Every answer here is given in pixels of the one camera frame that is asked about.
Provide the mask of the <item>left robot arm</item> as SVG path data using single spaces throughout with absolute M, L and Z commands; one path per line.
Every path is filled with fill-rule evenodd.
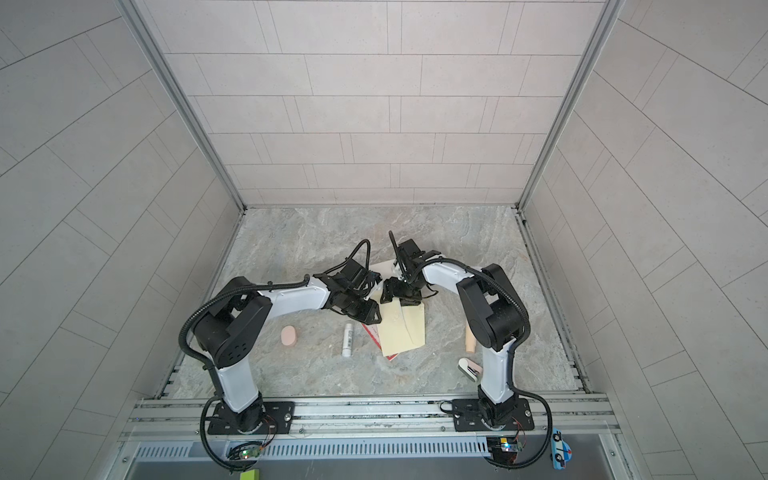
M 328 310 L 377 325 L 382 317 L 370 293 L 381 281 L 379 273 L 354 260 L 291 283 L 258 285 L 235 277 L 184 322 L 178 344 L 209 373 L 215 398 L 221 402 L 218 417 L 231 430 L 252 433 L 265 422 L 266 410 L 248 356 L 267 321 Z

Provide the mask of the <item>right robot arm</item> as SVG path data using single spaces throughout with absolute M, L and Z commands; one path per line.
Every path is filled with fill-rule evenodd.
M 410 290 L 436 285 L 460 298 L 469 330 L 481 346 L 477 410 L 486 427 L 532 430 L 529 403 L 513 375 L 515 350 L 530 335 L 529 315 L 503 268 L 473 268 L 438 251 L 424 251 L 411 239 L 390 241 L 395 275 Z

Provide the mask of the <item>white glue stick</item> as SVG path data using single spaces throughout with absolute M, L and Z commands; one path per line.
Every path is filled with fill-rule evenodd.
M 342 343 L 342 357 L 350 358 L 352 355 L 352 345 L 354 337 L 354 327 L 351 323 L 348 323 L 344 327 L 343 343 Z

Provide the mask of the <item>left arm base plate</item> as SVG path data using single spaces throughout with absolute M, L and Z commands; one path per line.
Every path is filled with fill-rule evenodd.
M 291 401 L 257 403 L 243 412 L 235 413 L 225 402 L 219 402 L 213 414 L 206 418 L 206 433 L 212 435 L 273 435 L 288 434 L 296 404 Z

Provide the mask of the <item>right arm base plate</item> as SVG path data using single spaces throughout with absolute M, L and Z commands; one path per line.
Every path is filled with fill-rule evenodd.
M 510 397 L 501 404 L 482 398 L 453 399 L 447 413 L 457 432 L 532 431 L 535 429 L 527 400 Z

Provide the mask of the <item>yellow envelope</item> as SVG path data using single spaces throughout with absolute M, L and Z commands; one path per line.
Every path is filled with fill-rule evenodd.
M 382 321 L 376 325 L 385 355 L 400 354 L 425 345 L 423 304 L 402 306 L 399 299 L 394 299 L 391 303 L 380 305 L 379 310 Z

